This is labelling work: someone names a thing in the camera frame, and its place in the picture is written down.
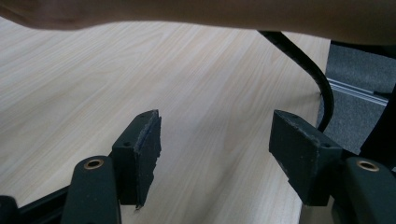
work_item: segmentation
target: tabletop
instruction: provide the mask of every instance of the tabletop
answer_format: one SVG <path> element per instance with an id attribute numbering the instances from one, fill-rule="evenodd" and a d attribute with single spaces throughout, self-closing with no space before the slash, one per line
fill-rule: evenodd
<path id="1" fill-rule="evenodd" d="M 287 34 L 324 70 L 330 40 Z M 0 19 L 0 194 L 22 206 L 159 109 L 146 205 L 123 223 L 298 223 L 301 201 L 268 152 L 273 111 L 316 123 L 315 82 L 252 30 L 122 22 L 39 31 Z"/>

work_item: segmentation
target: bare skin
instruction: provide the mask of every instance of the bare skin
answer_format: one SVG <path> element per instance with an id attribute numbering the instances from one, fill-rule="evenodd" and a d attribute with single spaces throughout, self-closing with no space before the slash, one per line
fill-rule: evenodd
<path id="1" fill-rule="evenodd" d="M 0 0 L 0 16 L 36 29 L 182 21 L 396 44 L 395 0 Z"/>

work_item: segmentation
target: black wire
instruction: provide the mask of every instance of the black wire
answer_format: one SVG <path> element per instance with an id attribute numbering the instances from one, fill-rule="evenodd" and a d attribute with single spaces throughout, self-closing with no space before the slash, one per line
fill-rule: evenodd
<path id="1" fill-rule="evenodd" d="M 334 99 L 329 81 L 320 68 L 281 32 L 259 31 L 259 33 L 299 64 L 318 84 L 324 105 L 323 118 L 318 126 L 318 130 L 324 132 L 332 119 L 332 112 L 334 110 Z"/>

